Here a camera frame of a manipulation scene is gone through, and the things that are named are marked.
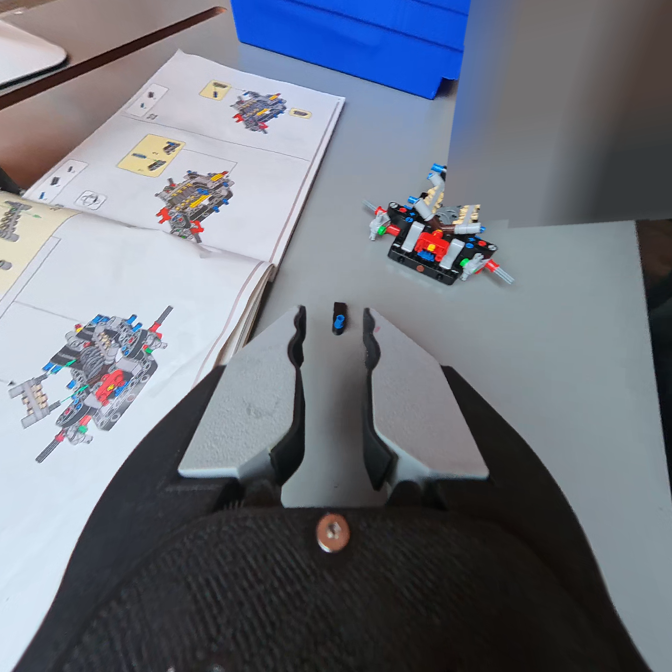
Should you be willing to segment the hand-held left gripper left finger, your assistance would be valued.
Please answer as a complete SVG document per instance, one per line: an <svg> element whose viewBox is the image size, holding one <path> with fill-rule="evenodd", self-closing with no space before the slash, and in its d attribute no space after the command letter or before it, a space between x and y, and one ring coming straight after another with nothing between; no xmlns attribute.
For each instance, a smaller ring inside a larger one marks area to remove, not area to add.
<svg viewBox="0 0 672 672"><path fill-rule="evenodd" d="M300 366L306 309L282 315L224 367L178 468L185 478L267 479L281 487L305 454Z"/></svg>

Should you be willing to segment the partly built lego model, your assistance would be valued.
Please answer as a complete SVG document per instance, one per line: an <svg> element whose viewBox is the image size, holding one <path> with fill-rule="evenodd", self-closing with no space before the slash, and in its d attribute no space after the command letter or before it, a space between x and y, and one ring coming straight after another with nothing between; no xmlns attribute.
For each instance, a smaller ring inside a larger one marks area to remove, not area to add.
<svg viewBox="0 0 672 672"><path fill-rule="evenodd" d="M493 259L498 246L482 238L481 206L443 203L446 174L445 165L432 164L429 190L404 204L392 201L382 207L365 200L374 214L370 240L393 236L388 250L392 261L448 286L483 271L512 284L515 280Z"/></svg>

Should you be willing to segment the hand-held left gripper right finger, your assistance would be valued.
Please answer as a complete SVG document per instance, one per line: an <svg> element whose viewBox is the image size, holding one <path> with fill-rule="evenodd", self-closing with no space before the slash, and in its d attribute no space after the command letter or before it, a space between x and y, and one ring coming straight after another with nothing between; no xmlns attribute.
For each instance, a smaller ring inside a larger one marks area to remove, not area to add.
<svg viewBox="0 0 672 672"><path fill-rule="evenodd" d="M438 361L364 309L364 464L372 487L485 481L489 469Z"/></svg>

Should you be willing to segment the white monitor base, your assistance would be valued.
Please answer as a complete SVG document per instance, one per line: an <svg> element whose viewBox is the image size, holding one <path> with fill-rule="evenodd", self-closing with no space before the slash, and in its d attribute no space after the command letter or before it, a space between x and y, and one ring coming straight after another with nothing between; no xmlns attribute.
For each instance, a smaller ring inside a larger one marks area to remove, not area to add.
<svg viewBox="0 0 672 672"><path fill-rule="evenodd" d="M1 21L1 87L52 71L67 59L62 47Z"/></svg>

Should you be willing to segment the lego instruction booklet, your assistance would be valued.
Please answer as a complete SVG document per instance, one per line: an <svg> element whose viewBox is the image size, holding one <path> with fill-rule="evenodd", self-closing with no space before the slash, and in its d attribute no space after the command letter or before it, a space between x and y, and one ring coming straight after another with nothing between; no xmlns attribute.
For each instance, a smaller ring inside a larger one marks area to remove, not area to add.
<svg viewBox="0 0 672 672"><path fill-rule="evenodd" d="M178 51L1 193L1 670L131 450L246 340L344 98Z"/></svg>

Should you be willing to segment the blue plastic storage bin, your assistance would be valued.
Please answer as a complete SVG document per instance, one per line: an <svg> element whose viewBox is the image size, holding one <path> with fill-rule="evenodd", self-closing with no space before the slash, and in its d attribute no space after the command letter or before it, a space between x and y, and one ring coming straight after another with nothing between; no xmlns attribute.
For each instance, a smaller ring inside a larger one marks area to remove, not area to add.
<svg viewBox="0 0 672 672"><path fill-rule="evenodd" d="M433 99L460 76L469 1L231 1L242 43Z"/></svg>

